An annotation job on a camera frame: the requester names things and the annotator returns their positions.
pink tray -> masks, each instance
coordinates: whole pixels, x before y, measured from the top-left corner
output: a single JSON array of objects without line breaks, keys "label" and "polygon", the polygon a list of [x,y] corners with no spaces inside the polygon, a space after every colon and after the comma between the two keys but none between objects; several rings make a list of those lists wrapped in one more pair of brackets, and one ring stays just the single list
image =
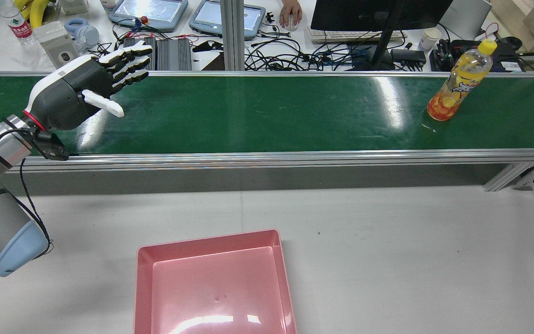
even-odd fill
[{"label": "pink tray", "polygon": [[141,247],[135,334],[296,334],[280,234]]}]

keyboard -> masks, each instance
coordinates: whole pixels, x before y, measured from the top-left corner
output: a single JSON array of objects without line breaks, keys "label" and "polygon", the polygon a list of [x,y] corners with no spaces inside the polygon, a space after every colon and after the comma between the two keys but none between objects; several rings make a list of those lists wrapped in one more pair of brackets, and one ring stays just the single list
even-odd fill
[{"label": "keyboard", "polygon": [[[325,33],[327,43],[361,42],[363,40],[378,42],[380,39],[380,32],[324,32],[323,30],[311,29],[310,27],[306,27],[306,32],[308,32],[310,40],[312,40],[313,43],[324,43]],[[401,32],[393,32],[390,40],[402,41],[403,37],[401,36]]]}]

monitor stand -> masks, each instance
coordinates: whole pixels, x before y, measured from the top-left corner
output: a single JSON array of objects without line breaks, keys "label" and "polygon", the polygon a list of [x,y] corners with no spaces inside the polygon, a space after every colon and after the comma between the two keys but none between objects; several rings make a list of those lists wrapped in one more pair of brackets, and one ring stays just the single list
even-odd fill
[{"label": "monitor stand", "polygon": [[376,50],[376,44],[348,44],[351,49],[351,65],[353,68],[348,71],[391,71],[394,70],[394,63],[390,57],[390,53],[385,51],[380,59],[379,66],[373,67],[371,60]]},{"label": "monitor stand", "polygon": [[[400,26],[399,19],[401,17],[401,12],[403,11],[403,7],[405,6],[406,1],[407,0],[394,0],[394,3],[390,7],[390,15],[384,23],[384,28],[380,34],[379,42],[376,45],[376,48],[374,48],[375,50],[373,51],[370,57],[371,61],[369,61],[364,66],[366,68],[362,71],[394,70],[394,63],[392,59],[390,59],[390,55],[387,51],[388,42],[390,41],[391,35],[393,34],[393,30],[397,30]],[[390,65],[388,65],[388,63],[383,62],[385,59],[389,59]]]}]

water bottle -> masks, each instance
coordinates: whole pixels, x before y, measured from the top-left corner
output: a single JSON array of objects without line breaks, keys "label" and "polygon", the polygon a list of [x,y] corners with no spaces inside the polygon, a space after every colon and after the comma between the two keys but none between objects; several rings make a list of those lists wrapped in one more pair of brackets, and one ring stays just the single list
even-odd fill
[{"label": "water bottle", "polygon": [[491,54],[496,47],[496,42],[486,39],[477,49],[467,51],[458,59],[451,70],[451,76],[428,102],[428,114],[432,118],[447,121],[454,116],[464,98],[491,70]]},{"label": "water bottle", "polygon": [[117,4],[116,0],[100,0],[100,3],[102,4],[102,7],[106,13],[110,13],[110,11],[112,11],[114,6]]},{"label": "water bottle", "polygon": [[6,19],[9,28],[21,44],[34,43],[35,38],[32,34],[32,29],[13,0],[0,0],[0,15]]}]

yellow bananas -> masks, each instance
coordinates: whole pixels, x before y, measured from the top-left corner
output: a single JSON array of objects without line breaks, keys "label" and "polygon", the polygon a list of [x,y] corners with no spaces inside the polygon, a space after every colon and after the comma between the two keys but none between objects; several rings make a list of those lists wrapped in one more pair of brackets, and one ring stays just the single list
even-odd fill
[{"label": "yellow bananas", "polygon": [[43,25],[43,15],[50,0],[13,0],[25,20],[30,20],[32,28]]},{"label": "yellow bananas", "polygon": [[18,7],[19,10],[23,10],[24,7],[28,6],[32,0],[13,0],[15,2],[15,5]]},{"label": "yellow bananas", "polygon": [[43,14],[45,13],[47,4],[49,4],[49,0],[34,0],[32,2],[32,6],[30,7],[30,26],[32,28],[43,25]]},{"label": "yellow bananas", "polygon": [[24,9],[20,10],[20,13],[22,13],[22,16],[26,21],[30,18],[30,8],[32,8],[32,2],[25,6]]}]

